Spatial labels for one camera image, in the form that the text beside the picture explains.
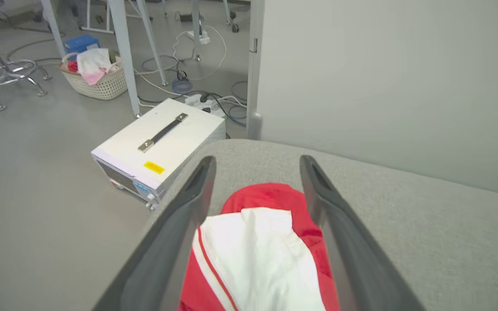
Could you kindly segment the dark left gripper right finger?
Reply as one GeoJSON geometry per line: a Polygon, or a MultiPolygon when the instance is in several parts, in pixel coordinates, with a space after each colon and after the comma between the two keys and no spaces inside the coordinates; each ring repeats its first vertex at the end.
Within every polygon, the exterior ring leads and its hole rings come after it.
{"type": "Polygon", "coordinates": [[[322,231],[344,311],[422,311],[423,304],[318,162],[299,159],[308,212],[322,231]]]}

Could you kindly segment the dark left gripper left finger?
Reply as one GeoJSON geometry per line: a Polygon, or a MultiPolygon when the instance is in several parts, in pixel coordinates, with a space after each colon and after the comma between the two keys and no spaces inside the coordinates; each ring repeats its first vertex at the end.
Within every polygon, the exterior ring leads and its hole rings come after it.
{"type": "Polygon", "coordinates": [[[176,311],[192,240],[208,215],[216,159],[202,158],[134,250],[95,311],[176,311]]]}

